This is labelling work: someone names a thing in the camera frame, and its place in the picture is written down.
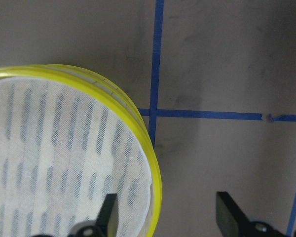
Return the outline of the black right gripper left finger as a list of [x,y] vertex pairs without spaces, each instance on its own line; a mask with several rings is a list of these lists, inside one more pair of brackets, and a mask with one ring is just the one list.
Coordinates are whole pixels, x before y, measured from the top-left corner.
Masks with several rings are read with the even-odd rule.
[[102,237],[115,237],[119,224],[117,194],[107,194],[96,220]]

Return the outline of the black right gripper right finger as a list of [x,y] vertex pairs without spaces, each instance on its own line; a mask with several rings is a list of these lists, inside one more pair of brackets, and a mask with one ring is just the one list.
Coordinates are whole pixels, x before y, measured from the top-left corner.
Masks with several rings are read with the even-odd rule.
[[216,193],[216,223],[223,237],[244,237],[250,221],[228,192]]

